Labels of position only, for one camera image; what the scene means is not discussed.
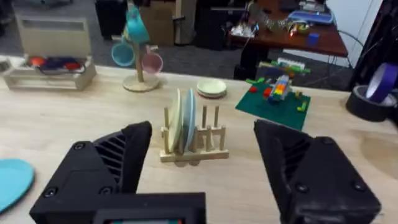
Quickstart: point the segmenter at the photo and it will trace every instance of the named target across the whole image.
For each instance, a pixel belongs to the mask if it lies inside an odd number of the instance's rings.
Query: teal mug
[[[131,45],[126,43],[124,37],[122,41],[112,47],[112,59],[120,66],[130,66],[134,63],[134,49]]]
[[[133,7],[126,13],[126,29],[129,38],[137,43],[149,41],[149,34],[142,22],[139,10]]]

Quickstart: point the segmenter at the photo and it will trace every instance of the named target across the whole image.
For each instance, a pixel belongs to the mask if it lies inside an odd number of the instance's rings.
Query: wooden table
[[[257,0],[257,4],[271,11],[270,19],[285,19],[289,12],[279,10],[279,0]],[[307,45],[307,36],[296,34],[290,36],[287,32],[271,32],[260,27],[259,34],[251,38],[242,52],[241,63],[235,68],[235,79],[255,78],[258,56],[267,57],[269,48],[305,50],[313,53],[347,57],[348,51],[335,25],[315,25],[310,32],[319,34],[316,45]],[[247,37],[230,35],[233,41],[245,43]]]
[[[200,77],[161,73],[161,89],[139,94],[122,87],[132,70],[97,67],[98,76],[83,92],[10,91],[0,82],[0,158],[17,157],[35,167],[29,193],[7,212],[0,223],[33,223],[28,215],[69,147],[79,140],[94,140],[127,124],[149,120],[152,141],[144,163],[139,193],[206,192],[207,219],[212,224],[279,223],[279,212],[267,181],[250,114],[235,110],[249,88],[241,81],[225,80],[228,94],[220,100],[197,95],[201,106],[220,105],[220,124],[227,126],[225,148],[229,159],[198,164],[160,163],[163,145],[160,127],[163,107],[181,88],[195,88]],[[304,131],[331,136],[380,199],[383,209],[376,223],[398,219],[398,131],[391,122],[369,123],[345,110],[348,93],[297,88],[312,96]]]

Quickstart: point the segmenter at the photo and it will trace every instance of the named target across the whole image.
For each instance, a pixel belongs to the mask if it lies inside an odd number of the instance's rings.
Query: wooden mug stand
[[[203,106],[201,126],[196,126],[193,133],[193,140],[189,145],[188,151],[183,150],[183,131],[178,138],[178,144],[169,151],[169,109],[164,108],[165,126],[161,128],[164,139],[164,148],[160,151],[160,161],[178,162],[178,161],[197,161],[204,159],[226,159],[229,152],[224,148],[225,126],[218,125],[218,112],[220,108],[215,108],[214,125],[206,125],[207,106]],[[220,143],[214,146],[213,136],[220,136]]]
[[[142,71],[141,65],[141,51],[139,43],[131,40],[127,33],[127,29],[124,29],[124,36],[127,39],[127,42],[132,45],[134,49],[134,55],[136,59],[136,75],[128,76],[123,81],[123,87],[126,90],[133,91],[133,92],[147,92],[154,90],[159,86],[160,80],[157,78],[156,75],[150,75],[146,72]]]

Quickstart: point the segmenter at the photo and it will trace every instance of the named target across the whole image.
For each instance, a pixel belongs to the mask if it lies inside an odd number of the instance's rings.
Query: red object
[[[65,67],[67,68],[67,70],[78,70],[81,65],[79,63],[66,63]]]
[[[264,96],[269,97],[269,95],[271,94],[271,91],[272,91],[271,88],[266,88],[266,90],[264,90]]]
[[[257,88],[256,88],[256,87],[251,87],[251,88],[249,89],[249,92],[255,93],[255,92],[257,92]]]
[[[44,64],[45,59],[42,58],[42,57],[32,57],[30,59],[30,62],[31,62],[32,65],[41,66],[42,64]]]

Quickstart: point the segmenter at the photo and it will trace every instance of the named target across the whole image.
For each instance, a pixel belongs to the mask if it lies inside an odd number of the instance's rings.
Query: black tape roll
[[[347,110],[367,121],[384,121],[392,113],[397,99],[392,94],[388,94],[383,102],[376,103],[365,97],[366,90],[368,90],[368,86],[354,87],[346,104]]]

